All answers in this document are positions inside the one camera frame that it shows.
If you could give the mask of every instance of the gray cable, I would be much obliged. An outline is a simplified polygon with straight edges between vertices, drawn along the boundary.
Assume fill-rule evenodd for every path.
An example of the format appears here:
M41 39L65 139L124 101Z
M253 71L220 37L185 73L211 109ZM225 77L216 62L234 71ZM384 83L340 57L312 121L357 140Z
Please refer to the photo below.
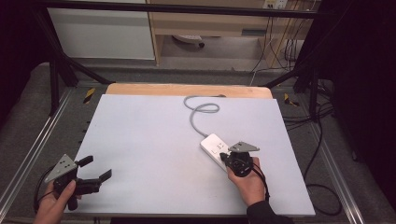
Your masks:
M220 111L220 106L215 104L215 103L206 103L206 104L202 104L202 105L198 105L196 107L191 107L189 105L187 105L187 101L190 98L194 98L194 97L225 97L224 95L218 95L218 96L200 96L200 95L191 95L191 96L186 96L186 98L184 98L183 104L190 110L192 110L191 114L190 114L190 124L192 126L192 128L198 132L198 134L202 135L203 137L208 137L208 134L201 132L194 124L193 118L194 118L194 114L196 112L201 112L201 113L207 113L207 114L214 114L214 113L218 113ZM215 108L214 109L203 109L204 107L213 105Z

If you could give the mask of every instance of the hand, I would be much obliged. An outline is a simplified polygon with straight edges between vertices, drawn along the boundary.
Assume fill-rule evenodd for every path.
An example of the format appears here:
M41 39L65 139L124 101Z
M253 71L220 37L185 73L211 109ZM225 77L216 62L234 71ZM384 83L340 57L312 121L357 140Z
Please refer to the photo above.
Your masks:
M47 186L45 196L41 199L40 207L37 215L35 216L34 224L56 224L61 222L62 215L64 214L64 208L66 207L67 201L72 197L73 192L76 188L76 181L72 180L64 189L62 194L56 199L56 192L54 191L53 182L50 182Z
M253 157L253 163L260 167L259 158ZM238 177L227 166L227 173L228 178L238 187L242 200L247 206L265 200L266 188L255 172L252 171L245 177Z

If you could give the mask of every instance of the wall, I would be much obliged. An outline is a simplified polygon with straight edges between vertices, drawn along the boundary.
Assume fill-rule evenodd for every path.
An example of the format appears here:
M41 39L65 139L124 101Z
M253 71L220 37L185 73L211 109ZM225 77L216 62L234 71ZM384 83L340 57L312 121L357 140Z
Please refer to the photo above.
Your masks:
M64 52L70 57L154 60L147 12L49 8L49 14Z

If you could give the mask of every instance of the person's left hand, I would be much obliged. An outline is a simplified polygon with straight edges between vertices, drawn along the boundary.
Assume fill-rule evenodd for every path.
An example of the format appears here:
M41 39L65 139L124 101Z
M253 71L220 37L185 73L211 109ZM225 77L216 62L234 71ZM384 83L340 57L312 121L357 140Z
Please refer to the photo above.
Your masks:
M76 181L72 180L61 193L58 199L56 199L56 192L53 191L53 182L50 182L47 186L45 196L41 199L40 207L38 208L37 215L35 216L34 224L56 224L60 223L62 215L64 214L64 208L67 205L67 201L72 196L76 188Z

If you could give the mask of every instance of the black sleeve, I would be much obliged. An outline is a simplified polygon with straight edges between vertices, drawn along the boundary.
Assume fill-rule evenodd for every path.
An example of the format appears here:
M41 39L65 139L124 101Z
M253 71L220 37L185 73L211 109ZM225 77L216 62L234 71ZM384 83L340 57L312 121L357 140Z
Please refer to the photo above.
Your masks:
M267 201L254 203L247 208L247 218L250 224L290 224L289 217L278 216Z

